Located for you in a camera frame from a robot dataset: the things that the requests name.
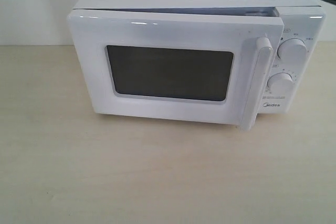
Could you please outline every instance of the light wood surface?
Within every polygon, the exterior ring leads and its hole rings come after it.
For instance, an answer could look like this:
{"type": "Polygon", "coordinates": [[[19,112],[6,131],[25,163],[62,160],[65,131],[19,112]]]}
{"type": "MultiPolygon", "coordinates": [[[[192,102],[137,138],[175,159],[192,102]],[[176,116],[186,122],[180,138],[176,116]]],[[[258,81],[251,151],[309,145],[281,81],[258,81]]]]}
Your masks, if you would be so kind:
{"type": "Polygon", "coordinates": [[[97,115],[73,47],[0,47],[0,223],[336,223],[334,52],[240,132],[97,115]]]}

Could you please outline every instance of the power knob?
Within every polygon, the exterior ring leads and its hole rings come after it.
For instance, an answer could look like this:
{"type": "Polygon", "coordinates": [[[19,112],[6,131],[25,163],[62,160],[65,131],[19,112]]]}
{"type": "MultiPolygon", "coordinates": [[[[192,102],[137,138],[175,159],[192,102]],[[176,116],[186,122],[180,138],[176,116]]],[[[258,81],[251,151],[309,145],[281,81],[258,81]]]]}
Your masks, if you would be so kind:
{"type": "Polygon", "coordinates": [[[294,89],[292,77],[287,73],[278,73],[269,78],[268,88],[275,94],[287,94],[294,89]]]}
{"type": "Polygon", "coordinates": [[[298,62],[306,60],[307,52],[301,39],[289,39],[280,45],[278,56],[283,62],[298,62]]]}

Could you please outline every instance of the white wall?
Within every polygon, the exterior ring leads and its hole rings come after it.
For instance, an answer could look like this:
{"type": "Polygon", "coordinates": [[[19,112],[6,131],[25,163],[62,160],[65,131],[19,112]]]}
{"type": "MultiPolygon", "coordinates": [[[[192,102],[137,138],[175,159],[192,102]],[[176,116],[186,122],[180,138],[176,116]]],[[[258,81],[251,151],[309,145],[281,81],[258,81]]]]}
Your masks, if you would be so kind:
{"type": "MultiPolygon", "coordinates": [[[[72,44],[66,16],[77,0],[0,0],[0,45],[72,44]]],[[[321,2],[329,16],[321,40],[336,40],[336,6],[321,2]]]]}

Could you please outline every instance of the dark glass window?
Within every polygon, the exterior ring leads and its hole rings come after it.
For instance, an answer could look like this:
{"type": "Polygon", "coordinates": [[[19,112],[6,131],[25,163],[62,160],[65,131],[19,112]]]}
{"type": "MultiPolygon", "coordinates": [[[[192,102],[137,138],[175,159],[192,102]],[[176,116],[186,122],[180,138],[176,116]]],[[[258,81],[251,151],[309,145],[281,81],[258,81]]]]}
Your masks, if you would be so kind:
{"type": "Polygon", "coordinates": [[[224,101],[232,52],[107,46],[116,92],[224,101]]]}

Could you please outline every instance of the control panel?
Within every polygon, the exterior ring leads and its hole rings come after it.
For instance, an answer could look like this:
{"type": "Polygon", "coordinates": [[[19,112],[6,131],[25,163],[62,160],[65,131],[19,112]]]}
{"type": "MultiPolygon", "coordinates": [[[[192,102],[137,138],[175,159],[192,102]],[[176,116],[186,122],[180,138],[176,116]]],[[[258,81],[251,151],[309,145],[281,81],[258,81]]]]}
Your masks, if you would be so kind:
{"type": "Polygon", "coordinates": [[[259,113],[286,113],[317,43],[321,7],[277,7],[285,25],[259,113]]]}

